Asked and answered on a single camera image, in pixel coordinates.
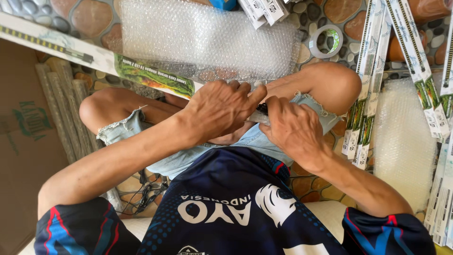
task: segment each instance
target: roll of tape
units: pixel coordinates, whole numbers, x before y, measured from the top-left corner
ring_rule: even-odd
[[[319,51],[318,44],[316,43],[319,35],[324,31],[326,31],[328,34],[331,34],[333,37],[332,49],[330,49],[330,51],[326,54]],[[310,48],[310,52],[313,56],[317,57],[318,59],[327,59],[337,54],[340,51],[342,45],[343,33],[341,32],[341,30],[335,25],[325,25],[314,32],[314,34],[310,38],[308,47]]]

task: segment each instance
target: light blue denim shorts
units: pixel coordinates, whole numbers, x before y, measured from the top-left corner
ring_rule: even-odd
[[[304,103],[315,110],[319,115],[319,121],[323,126],[324,134],[335,126],[335,124],[341,119],[341,117],[325,111],[323,107],[308,94],[296,93],[291,102],[295,102],[297,104]],[[136,135],[151,126],[151,124],[145,122],[145,115],[142,111],[137,109],[134,110],[128,118],[99,129],[97,138],[105,142],[106,145],[110,145],[114,142]],[[179,151],[176,154],[152,164],[147,167],[147,169],[150,172],[160,173],[164,176],[168,176],[170,179],[173,179],[178,174],[186,170],[206,151],[226,146],[227,145],[205,143],[188,150]],[[258,128],[258,124],[250,128],[238,142],[229,146],[247,147],[280,160],[287,166],[291,166],[293,164],[293,160],[291,158],[285,155],[277,146],[267,139],[266,135],[263,134],[263,132],[261,132]]]

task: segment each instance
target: jersey sleeve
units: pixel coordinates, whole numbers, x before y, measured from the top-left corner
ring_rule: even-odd
[[[136,254],[140,241],[104,198],[52,207],[37,223],[36,254]]]
[[[436,254],[428,231],[410,214],[379,218],[348,207],[342,224],[343,247],[350,254]]]

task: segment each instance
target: person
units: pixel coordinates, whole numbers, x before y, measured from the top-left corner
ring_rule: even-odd
[[[42,186],[36,253],[435,254],[406,200],[323,142],[360,93],[355,72],[323,62],[250,89],[218,80],[188,103],[119,88],[85,99],[80,117],[107,146]],[[246,122],[260,102],[270,126]],[[293,162],[362,209],[346,209],[341,244],[285,185]],[[145,167],[172,181],[140,241],[99,196]]]

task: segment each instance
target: bubble wrap sheet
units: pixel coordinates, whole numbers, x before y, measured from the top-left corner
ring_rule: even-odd
[[[395,188],[414,212],[425,209],[437,146],[411,78],[386,82],[377,116],[374,174]]]
[[[122,0],[120,6],[123,54],[131,58],[266,79],[292,73],[299,54],[301,33],[287,22],[255,31],[242,11],[181,0]]]

